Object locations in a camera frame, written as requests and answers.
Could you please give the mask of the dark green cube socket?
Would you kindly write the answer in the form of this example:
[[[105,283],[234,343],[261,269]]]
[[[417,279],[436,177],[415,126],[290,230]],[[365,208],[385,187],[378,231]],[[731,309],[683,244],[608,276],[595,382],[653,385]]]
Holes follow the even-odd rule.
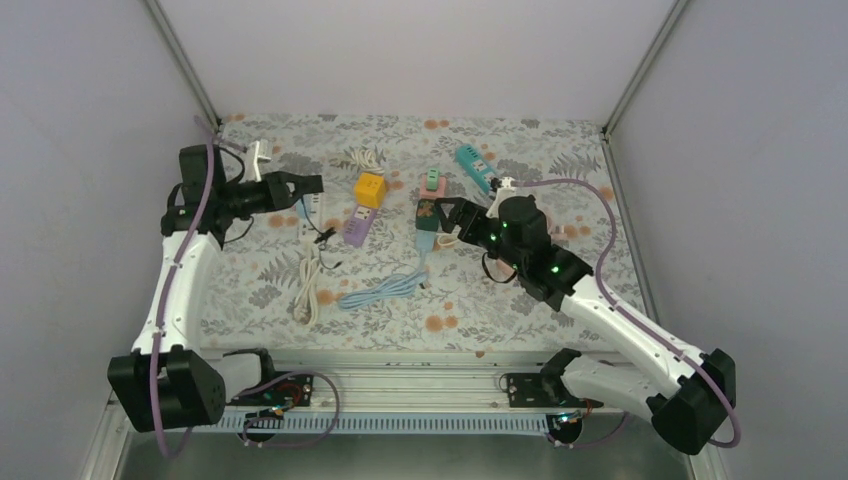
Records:
[[[418,200],[415,209],[415,228],[428,232],[439,232],[441,230],[440,219],[434,200]]]

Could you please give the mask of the small green plug adapter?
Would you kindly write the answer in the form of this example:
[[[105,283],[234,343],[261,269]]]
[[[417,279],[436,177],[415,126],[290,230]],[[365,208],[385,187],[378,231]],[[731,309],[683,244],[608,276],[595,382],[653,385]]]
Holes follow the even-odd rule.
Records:
[[[439,169],[431,168],[426,172],[424,177],[425,190],[428,192],[437,192],[442,188],[442,175]]]

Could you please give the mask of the black charger with cable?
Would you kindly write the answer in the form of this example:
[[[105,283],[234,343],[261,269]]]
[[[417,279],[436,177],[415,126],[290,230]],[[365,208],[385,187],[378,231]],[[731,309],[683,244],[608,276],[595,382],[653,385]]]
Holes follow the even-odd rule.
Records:
[[[328,266],[323,259],[323,252],[327,249],[329,240],[337,234],[337,230],[334,227],[329,227],[325,230],[321,230],[315,225],[312,225],[312,229],[316,233],[314,245],[318,250],[317,258],[319,265],[326,270],[335,270],[340,267],[342,265],[341,261],[337,261],[332,266]]]

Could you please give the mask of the yellow cube power socket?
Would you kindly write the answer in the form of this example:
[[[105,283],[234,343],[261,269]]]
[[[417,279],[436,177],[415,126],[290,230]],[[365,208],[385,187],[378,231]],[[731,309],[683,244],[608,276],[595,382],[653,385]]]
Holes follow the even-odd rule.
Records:
[[[353,192],[358,205],[379,209],[387,192],[386,180],[382,175],[363,172],[357,179]]]

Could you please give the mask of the pink cube power socket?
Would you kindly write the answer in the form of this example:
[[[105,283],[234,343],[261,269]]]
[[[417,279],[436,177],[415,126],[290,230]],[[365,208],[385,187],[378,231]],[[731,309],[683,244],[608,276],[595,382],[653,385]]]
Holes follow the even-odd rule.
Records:
[[[446,187],[447,179],[444,176],[440,176],[436,188],[434,190],[429,190],[427,188],[427,178],[425,176],[422,176],[418,193],[419,198],[427,200],[444,198],[446,196]]]

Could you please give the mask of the pink round power socket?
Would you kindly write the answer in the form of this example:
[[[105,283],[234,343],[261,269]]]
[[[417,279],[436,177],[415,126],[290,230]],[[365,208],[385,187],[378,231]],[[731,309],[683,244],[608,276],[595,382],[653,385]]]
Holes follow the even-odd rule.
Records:
[[[503,260],[497,260],[495,266],[498,270],[498,275],[496,276],[496,280],[499,283],[510,283],[514,281],[517,277],[517,270],[514,264]]]

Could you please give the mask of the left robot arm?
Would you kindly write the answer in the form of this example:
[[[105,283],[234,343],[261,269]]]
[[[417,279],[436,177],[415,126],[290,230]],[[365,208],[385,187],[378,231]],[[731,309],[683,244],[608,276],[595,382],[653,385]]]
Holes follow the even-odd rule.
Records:
[[[163,257],[156,291],[129,354],[110,360],[107,379],[136,431],[213,425],[240,393],[255,405],[278,391],[264,348],[229,352],[210,364],[201,354],[208,285],[234,220],[294,206],[323,192],[319,175],[285,171],[229,180],[216,145],[178,155],[183,202],[169,196],[161,218]]]

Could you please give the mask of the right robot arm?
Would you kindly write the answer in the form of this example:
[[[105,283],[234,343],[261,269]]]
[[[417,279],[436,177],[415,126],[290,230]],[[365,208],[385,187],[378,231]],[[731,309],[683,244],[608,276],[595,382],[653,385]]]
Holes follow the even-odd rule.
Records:
[[[541,391],[549,404],[599,401],[650,422],[687,455],[718,446],[714,436],[724,422],[738,423],[734,359],[721,349],[707,353],[629,310],[599,270],[552,241],[533,196],[502,201],[494,216],[459,197],[436,200],[434,210],[445,232],[508,264],[528,295],[589,325],[634,367],[611,367],[563,349],[543,369]]]

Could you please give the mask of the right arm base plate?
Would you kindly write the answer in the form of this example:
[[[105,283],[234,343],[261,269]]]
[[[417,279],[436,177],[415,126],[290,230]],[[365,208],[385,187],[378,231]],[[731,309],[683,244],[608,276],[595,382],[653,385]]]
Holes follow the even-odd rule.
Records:
[[[511,408],[600,407],[602,403],[580,399],[571,394],[562,380],[541,373],[506,373],[498,385],[507,395]]]

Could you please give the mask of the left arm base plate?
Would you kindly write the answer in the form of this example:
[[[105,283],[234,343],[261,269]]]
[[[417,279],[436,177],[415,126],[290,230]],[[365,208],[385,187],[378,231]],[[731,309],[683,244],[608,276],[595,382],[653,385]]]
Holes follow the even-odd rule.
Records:
[[[228,402],[228,406],[308,407],[311,402],[313,383],[312,374],[295,375],[259,393],[236,397]]]

